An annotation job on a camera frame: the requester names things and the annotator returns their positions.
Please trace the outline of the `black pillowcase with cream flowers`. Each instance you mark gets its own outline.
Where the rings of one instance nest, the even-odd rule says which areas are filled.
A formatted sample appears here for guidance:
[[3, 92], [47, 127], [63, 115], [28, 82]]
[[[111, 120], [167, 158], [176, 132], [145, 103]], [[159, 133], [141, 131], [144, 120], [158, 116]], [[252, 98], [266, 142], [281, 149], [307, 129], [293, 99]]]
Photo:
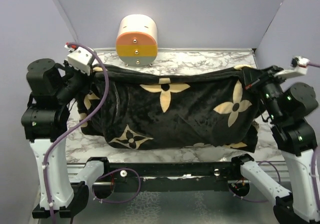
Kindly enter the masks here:
[[240, 65], [197, 75], [155, 75], [107, 65], [97, 68], [76, 96], [81, 126], [116, 149], [226, 147], [253, 153], [261, 106], [245, 90], [252, 67]]

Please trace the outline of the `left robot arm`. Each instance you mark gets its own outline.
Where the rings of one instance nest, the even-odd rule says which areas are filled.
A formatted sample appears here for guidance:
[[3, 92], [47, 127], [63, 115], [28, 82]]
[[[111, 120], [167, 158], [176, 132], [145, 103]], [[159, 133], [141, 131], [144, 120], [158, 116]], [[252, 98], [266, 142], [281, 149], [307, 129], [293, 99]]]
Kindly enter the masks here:
[[92, 78], [67, 61], [60, 65], [43, 58], [28, 65], [26, 79], [31, 94], [21, 124], [34, 153], [40, 181], [40, 201], [32, 216], [46, 219], [58, 213], [61, 218], [73, 219], [87, 206], [94, 182], [106, 181], [111, 174], [107, 157], [91, 157], [74, 178], [68, 176], [68, 104], [89, 91]]

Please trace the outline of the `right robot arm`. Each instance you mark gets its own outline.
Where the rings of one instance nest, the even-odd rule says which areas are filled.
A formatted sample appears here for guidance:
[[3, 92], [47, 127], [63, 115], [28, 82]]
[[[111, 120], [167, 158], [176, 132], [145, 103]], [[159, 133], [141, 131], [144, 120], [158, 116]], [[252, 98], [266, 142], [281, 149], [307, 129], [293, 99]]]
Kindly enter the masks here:
[[264, 172], [249, 156], [232, 159], [229, 173], [250, 181], [272, 204], [280, 224], [318, 224], [320, 222], [319, 181], [315, 160], [317, 140], [305, 117], [318, 107], [316, 93], [308, 84], [297, 82], [286, 91], [281, 83], [306, 75], [307, 64], [291, 69], [271, 66], [266, 69], [244, 67], [245, 89], [258, 94], [272, 124], [272, 136], [286, 162], [291, 190]]

